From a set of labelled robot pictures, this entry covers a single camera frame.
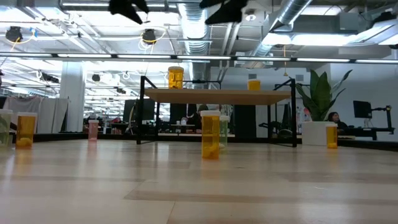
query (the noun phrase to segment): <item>white column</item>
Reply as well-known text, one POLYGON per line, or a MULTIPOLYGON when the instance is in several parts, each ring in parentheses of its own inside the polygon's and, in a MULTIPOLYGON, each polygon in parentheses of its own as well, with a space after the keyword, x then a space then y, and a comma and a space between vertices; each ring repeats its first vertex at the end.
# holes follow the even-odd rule
POLYGON ((60 98, 69 99, 67 131, 83 130, 86 71, 83 62, 62 65, 60 98))

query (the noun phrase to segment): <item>computer monitor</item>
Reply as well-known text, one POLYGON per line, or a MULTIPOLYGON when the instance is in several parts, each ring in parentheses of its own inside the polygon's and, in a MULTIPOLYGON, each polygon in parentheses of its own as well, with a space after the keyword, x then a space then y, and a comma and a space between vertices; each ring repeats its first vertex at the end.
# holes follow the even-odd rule
POLYGON ((170 124, 175 124, 181 118, 187 117, 187 105, 179 103, 170 104, 170 124))
POLYGON ((355 118, 372 118, 372 106, 369 102, 354 101, 355 118))
MULTIPOLYGON (((131 108, 136 103, 136 100, 126 100, 124 102, 123 121, 129 122, 131 108)), ((137 108, 134 109, 132 120, 136 119, 137 108)), ((144 114, 142 120, 154 120, 155 119, 155 101, 152 99, 144 99, 144 114)))

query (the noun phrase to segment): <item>ceiling light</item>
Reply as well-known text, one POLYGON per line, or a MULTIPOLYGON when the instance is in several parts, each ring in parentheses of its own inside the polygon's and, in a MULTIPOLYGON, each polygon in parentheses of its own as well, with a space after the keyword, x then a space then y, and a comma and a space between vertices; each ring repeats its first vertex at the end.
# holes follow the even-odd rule
POLYGON ((110 58, 110 54, 58 54, 59 57, 71 58, 110 58))
POLYGON ((358 59, 355 63, 398 64, 398 60, 358 59))
POLYGON ((298 58, 298 62, 349 62, 349 59, 338 59, 338 58, 298 58))
POLYGON ((265 61, 265 62, 288 62, 290 58, 283 57, 238 57, 238 60, 265 61))
POLYGON ((91 7, 107 7, 108 3, 63 3, 62 6, 91 6, 91 7))
POLYGON ((247 15, 246 16, 246 20, 247 21, 253 21, 253 20, 255 20, 256 19, 256 15, 247 15))
POLYGON ((136 59, 170 59, 169 55, 118 55, 119 58, 136 58, 136 59))
POLYGON ((51 54, 42 53, 0 53, 0 57, 52 57, 51 54))
POLYGON ((398 34, 388 38, 387 40, 381 42, 379 45, 395 45, 398 44, 398 34))
POLYGON ((294 45, 308 46, 342 46, 347 44, 353 36, 338 34, 297 34, 292 39, 294 45))
POLYGON ((231 60, 231 57, 227 57, 227 56, 195 56, 195 55, 181 55, 181 56, 177 56, 178 59, 187 59, 187 60, 196 60, 196 59, 200 59, 200 60, 231 60))

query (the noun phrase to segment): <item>potted plant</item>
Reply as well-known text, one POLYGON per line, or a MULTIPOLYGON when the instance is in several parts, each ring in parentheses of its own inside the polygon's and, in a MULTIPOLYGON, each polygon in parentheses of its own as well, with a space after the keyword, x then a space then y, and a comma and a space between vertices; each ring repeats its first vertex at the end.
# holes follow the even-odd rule
POLYGON ((304 107, 310 113, 312 122, 305 122, 302 125, 302 141, 303 144, 326 146, 326 127, 329 122, 325 122, 329 109, 335 104, 338 96, 345 90, 337 92, 343 81, 348 78, 352 70, 348 71, 340 82, 333 87, 328 82, 328 75, 323 72, 321 76, 311 70, 310 94, 307 95, 303 86, 296 84, 296 89, 303 99, 304 107))

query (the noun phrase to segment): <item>fluorescent light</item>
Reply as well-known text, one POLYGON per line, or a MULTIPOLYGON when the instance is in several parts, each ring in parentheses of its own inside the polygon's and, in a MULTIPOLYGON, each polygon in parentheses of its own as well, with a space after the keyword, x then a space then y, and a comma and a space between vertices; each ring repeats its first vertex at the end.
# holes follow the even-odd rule
POLYGON ((398 64, 398 60, 358 59, 355 63, 398 64))
POLYGON ((136 58, 136 59, 170 59, 169 55, 118 55, 119 58, 136 58))
POLYGON ((58 54, 59 57, 75 57, 75 58, 110 58, 110 54, 58 54))
POLYGON ((350 43, 366 42, 367 40, 371 39, 372 37, 375 37, 376 35, 381 34, 381 32, 387 30, 390 27, 392 27, 392 25, 382 26, 382 27, 372 27, 372 28, 356 35, 355 38, 353 40, 351 40, 350 43))
POLYGON ((62 4, 62 6, 80 6, 80 7, 82 7, 82 6, 91 6, 91 7, 108 7, 108 3, 73 3, 73 2, 71 2, 71 3, 63 3, 62 4))
POLYGON ((338 58, 298 58, 298 62, 349 62, 349 59, 338 59, 338 58))
POLYGON ((227 56, 201 56, 201 55, 181 55, 181 56, 177 56, 178 59, 187 59, 187 60, 196 60, 196 59, 200 59, 200 60, 231 60, 231 57, 227 57, 227 56))
POLYGON ((0 57, 52 57, 52 55, 42 53, 0 53, 0 57))
POLYGON ((290 58, 283 57, 238 57, 238 60, 252 60, 252 61, 265 61, 265 62, 288 62, 290 58))
POLYGON ((292 40, 290 39, 290 36, 287 34, 267 34, 266 37, 262 40, 261 42, 263 45, 277 45, 277 44, 283 44, 283 45, 288 45, 292 44, 292 40))
POLYGON ((337 34, 297 34, 293 37, 292 44, 309 46, 343 46, 353 37, 337 34))
POLYGON ((381 42, 379 45, 395 45, 398 44, 398 34, 388 38, 387 40, 381 42))

